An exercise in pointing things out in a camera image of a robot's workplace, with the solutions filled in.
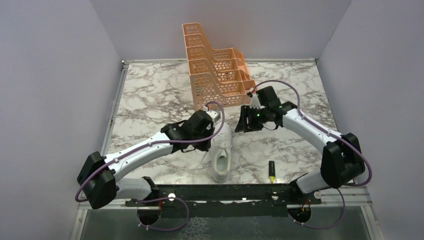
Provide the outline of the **white sneaker shoe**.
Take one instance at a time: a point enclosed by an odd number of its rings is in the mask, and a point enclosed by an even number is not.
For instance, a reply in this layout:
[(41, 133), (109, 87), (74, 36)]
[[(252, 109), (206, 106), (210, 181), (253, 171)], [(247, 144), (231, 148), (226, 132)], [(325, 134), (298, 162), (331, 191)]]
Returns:
[(231, 157), (232, 131), (226, 122), (224, 122), (221, 130), (218, 131), (221, 124), (221, 121), (216, 123), (214, 133), (217, 134), (211, 139), (210, 149), (204, 155), (211, 162), (212, 177), (218, 183), (227, 181), (234, 164)]

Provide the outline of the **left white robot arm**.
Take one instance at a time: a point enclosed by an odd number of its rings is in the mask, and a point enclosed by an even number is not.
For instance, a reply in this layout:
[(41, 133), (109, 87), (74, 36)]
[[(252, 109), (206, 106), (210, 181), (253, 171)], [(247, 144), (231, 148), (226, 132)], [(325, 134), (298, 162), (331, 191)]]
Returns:
[(88, 202), (92, 209), (100, 209), (115, 199), (138, 199), (144, 205), (152, 205), (157, 200), (153, 181), (129, 179), (126, 176), (133, 170), (175, 152), (195, 150), (207, 152), (215, 125), (221, 114), (213, 110), (198, 110), (189, 119), (168, 123), (153, 136), (124, 150), (101, 155), (91, 153), (85, 160), (78, 176), (80, 186), (77, 202)]

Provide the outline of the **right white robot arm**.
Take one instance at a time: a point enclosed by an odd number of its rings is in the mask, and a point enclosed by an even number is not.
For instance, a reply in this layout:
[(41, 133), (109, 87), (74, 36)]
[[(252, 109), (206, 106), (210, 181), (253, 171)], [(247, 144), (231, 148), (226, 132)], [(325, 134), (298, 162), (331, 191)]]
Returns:
[(365, 172), (366, 165), (359, 155), (361, 150), (355, 135), (336, 133), (331, 136), (324, 133), (318, 129), (319, 123), (314, 120), (308, 122), (290, 101), (263, 108), (241, 106), (235, 132), (260, 131), (268, 122), (275, 123), (276, 128), (282, 127), (296, 133), (322, 154), (318, 170), (291, 182), (288, 196), (292, 202), (300, 204), (308, 198), (309, 193), (318, 190), (337, 189)]

